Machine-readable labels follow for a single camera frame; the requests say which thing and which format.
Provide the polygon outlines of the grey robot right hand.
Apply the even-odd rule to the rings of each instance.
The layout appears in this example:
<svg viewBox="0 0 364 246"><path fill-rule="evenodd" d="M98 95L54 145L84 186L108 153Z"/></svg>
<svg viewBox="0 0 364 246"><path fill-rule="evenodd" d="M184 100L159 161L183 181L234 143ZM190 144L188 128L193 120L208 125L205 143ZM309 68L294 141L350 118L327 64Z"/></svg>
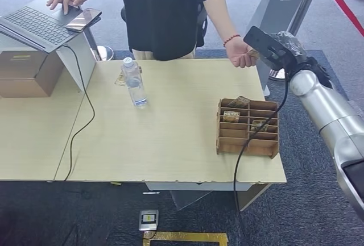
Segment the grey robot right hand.
<svg viewBox="0 0 364 246"><path fill-rule="evenodd" d="M267 34L252 26L243 40L258 52L261 60L272 70L284 69L290 73L298 69L307 59L301 43L287 31Z"/></svg>

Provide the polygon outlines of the person's right hand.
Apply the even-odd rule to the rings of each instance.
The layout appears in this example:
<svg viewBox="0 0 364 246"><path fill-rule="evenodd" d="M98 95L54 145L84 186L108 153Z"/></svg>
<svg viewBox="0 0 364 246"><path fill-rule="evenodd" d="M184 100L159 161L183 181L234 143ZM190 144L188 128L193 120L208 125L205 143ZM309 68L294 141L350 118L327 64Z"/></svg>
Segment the person's right hand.
<svg viewBox="0 0 364 246"><path fill-rule="evenodd" d="M83 2L84 0L48 0L46 5L51 10L54 10L57 7L57 5L62 4L63 14L67 15L69 13L69 6L79 7Z"/></svg>

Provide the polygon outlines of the person's left hand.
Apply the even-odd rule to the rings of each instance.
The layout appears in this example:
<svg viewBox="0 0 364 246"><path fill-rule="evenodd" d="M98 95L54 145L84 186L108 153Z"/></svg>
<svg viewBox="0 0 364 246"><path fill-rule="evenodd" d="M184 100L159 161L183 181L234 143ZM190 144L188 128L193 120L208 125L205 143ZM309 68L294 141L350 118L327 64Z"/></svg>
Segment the person's left hand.
<svg viewBox="0 0 364 246"><path fill-rule="evenodd" d="M225 43L227 57L236 68L248 68L256 65L257 58L248 54L252 48L240 36L233 37Z"/></svg>

